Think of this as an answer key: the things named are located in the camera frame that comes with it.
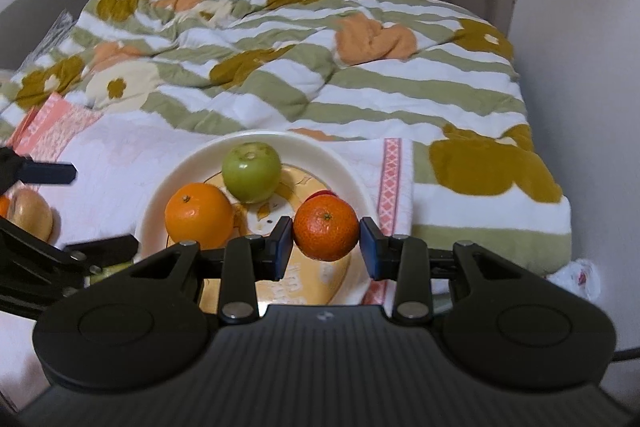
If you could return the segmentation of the small green apple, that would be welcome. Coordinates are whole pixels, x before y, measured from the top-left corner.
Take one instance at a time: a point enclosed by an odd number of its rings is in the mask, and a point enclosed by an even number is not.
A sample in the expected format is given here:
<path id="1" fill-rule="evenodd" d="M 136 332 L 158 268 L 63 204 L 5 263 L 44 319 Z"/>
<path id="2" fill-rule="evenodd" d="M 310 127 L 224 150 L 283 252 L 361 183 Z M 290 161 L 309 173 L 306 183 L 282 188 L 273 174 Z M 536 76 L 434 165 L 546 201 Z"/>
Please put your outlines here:
<path id="1" fill-rule="evenodd" d="M 229 150 L 221 173 L 228 192 L 242 204 L 265 202 L 278 187 L 282 164 L 278 152 L 269 144 L 247 142 Z"/>

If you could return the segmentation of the large orange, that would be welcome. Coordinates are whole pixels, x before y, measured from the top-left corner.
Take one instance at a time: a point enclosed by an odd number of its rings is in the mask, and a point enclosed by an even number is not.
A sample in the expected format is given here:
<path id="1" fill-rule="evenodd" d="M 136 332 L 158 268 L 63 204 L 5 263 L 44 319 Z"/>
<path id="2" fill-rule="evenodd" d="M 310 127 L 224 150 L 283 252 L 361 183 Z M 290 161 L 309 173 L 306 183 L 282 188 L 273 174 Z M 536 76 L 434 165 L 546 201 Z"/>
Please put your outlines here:
<path id="1" fill-rule="evenodd" d="M 215 249 L 224 246 L 232 235 L 234 211 L 218 187 L 189 183 L 168 200 L 164 221 L 174 243 L 194 241 L 203 249 Z"/>

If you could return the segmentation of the green striped floral blanket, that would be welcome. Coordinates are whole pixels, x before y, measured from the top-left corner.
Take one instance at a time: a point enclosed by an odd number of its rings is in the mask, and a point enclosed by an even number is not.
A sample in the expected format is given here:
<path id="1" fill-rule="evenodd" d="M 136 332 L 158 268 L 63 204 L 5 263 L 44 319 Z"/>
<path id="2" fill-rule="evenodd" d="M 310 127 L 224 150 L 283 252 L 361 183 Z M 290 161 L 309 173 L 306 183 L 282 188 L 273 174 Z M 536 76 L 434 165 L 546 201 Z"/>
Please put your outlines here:
<path id="1" fill-rule="evenodd" d="M 540 275 L 572 257 L 503 33 L 438 0 L 89 0 L 1 85 L 1 134 L 51 94 L 187 135 L 295 130 L 413 144 L 412 229 Z"/>

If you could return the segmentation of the cherry tomato front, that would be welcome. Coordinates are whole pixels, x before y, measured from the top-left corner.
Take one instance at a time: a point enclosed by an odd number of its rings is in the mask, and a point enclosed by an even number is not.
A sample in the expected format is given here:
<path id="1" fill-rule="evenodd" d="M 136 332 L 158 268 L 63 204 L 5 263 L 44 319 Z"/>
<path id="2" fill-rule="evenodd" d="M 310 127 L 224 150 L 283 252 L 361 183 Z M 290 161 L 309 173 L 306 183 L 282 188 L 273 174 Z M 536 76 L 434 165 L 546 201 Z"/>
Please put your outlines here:
<path id="1" fill-rule="evenodd" d="M 309 195 L 306 198 L 306 200 L 311 200 L 311 199 L 313 199 L 315 197 L 319 197 L 319 196 L 337 197 L 337 195 L 334 192 L 330 191 L 330 190 L 321 190 L 321 191 L 314 192 L 314 194 Z"/>

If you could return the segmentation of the cream duck bowl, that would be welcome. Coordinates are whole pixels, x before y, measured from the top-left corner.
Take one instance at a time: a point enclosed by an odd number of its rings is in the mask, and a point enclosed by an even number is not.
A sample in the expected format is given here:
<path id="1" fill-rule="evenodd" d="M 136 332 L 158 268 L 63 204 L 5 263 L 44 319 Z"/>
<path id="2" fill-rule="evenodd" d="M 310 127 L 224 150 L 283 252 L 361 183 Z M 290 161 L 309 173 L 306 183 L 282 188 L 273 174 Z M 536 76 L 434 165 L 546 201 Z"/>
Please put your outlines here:
<path id="1" fill-rule="evenodd" d="M 164 210 L 172 194 L 189 183 L 208 183 L 227 191 L 221 165 L 233 147 L 250 142 L 271 145 L 282 161 L 282 178 L 268 202 L 243 206 L 233 196 L 235 218 L 233 235 L 268 235 L 277 221 L 292 217 L 312 194 L 329 190 L 352 206 L 358 217 L 378 217 L 372 197 L 356 168 L 329 142 L 319 142 L 294 132 L 254 131 L 229 134 L 208 142 L 186 155 L 167 173 L 142 213 L 134 236 L 140 243 L 138 261 L 172 244 L 164 223 Z M 335 262 L 314 261 L 298 248 L 292 249 L 288 269 L 276 283 L 256 286 L 258 308 L 265 312 L 270 303 L 293 305 L 358 305 L 370 284 L 360 250 Z"/>

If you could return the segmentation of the large green apple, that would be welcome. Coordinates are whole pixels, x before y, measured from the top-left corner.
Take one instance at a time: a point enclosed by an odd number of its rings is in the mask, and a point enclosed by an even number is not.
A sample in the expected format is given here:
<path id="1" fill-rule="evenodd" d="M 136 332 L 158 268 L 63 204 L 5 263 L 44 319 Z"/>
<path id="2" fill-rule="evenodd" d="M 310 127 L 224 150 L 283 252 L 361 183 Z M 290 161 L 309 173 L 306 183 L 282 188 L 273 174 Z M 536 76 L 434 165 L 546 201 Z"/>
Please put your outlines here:
<path id="1" fill-rule="evenodd" d="M 122 263 L 117 263 L 117 265 L 109 265 L 108 267 L 98 267 L 97 265 L 91 265 L 89 268 L 89 275 L 86 277 L 86 285 L 91 286 L 97 284 L 107 277 L 111 277 L 120 271 L 124 271 L 131 267 L 134 262 L 131 260 L 125 261 Z"/>

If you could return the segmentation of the large red yellow apple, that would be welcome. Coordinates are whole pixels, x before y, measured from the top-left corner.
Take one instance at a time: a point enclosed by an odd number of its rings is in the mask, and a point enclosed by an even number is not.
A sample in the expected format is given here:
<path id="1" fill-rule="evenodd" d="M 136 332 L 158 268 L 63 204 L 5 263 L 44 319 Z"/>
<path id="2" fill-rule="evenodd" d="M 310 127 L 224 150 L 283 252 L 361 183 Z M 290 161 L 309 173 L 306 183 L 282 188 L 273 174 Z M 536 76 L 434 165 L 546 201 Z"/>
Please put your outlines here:
<path id="1" fill-rule="evenodd" d="M 13 194 L 6 219 L 45 242 L 53 230 L 51 207 L 39 193 L 26 187 Z"/>

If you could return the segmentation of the pink floral towel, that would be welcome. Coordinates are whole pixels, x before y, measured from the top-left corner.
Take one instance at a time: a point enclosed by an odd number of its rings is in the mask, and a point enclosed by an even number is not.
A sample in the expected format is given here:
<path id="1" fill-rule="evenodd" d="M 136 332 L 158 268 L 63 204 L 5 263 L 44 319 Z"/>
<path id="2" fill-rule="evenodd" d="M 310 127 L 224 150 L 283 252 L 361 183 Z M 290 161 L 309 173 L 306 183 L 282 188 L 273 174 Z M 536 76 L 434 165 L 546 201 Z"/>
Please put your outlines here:
<path id="1" fill-rule="evenodd" d="M 413 146 L 407 139 L 339 140 L 320 131 L 293 135 L 322 143 L 360 176 L 388 233 L 411 230 Z M 130 234 L 141 222 L 153 191 L 186 156 L 213 142 L 209 134 L 174 129 L 160 116 L 137 110 L 104 113 L 51 96 L 26 118 L 16 140 L 37 160 L 73 164 L 70 186 L 45 186 L 41 193 L 54 210 L 56 247 Z"/>

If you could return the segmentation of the white plastic bag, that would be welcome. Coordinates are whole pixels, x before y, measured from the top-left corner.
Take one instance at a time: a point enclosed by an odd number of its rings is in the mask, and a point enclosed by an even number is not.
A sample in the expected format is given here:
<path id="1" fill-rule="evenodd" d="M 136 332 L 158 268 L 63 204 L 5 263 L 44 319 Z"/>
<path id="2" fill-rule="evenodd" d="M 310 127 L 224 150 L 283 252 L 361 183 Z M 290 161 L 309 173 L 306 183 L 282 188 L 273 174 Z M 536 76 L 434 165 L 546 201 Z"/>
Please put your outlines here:
<path id="1" fill-rule="evenodd" d="M 601 279 L 596 266 L 587 259 L 568 262 L 546 280 L 570 293 L 594 303 L 601 295 Z"/>

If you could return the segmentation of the small mandarin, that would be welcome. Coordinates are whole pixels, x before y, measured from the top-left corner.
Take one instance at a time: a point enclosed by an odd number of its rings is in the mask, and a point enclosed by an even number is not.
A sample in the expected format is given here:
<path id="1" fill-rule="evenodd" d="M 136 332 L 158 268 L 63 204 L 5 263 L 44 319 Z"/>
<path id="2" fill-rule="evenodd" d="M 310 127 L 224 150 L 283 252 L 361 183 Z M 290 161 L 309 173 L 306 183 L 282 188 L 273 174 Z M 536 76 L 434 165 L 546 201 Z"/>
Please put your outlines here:
<path id="1" fill-rule="evenodd" d="M 334 262 L 357 245 L 359 221 L 344 199 L 319 196 L 305 200 L 293 220 L 295 244 L 312 260 Z"/>

